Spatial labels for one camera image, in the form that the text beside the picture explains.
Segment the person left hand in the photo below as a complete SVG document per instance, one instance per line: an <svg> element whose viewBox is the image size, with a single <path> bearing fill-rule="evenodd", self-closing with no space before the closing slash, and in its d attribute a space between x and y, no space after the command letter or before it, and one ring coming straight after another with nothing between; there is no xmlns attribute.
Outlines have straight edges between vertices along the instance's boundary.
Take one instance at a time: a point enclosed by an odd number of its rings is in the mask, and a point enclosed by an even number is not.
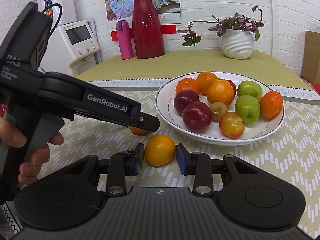
<svg viewBox="0 0 320 240"><path fill-rule="evenodd" d="M27 138L22 148L13 148L1 142L1 185L8 189L18 185L21 163L31 161L31 154L43 148L65 122L62 118L50 114L44 114L34 120L5 114L4 119L15 125Z"/></svg>

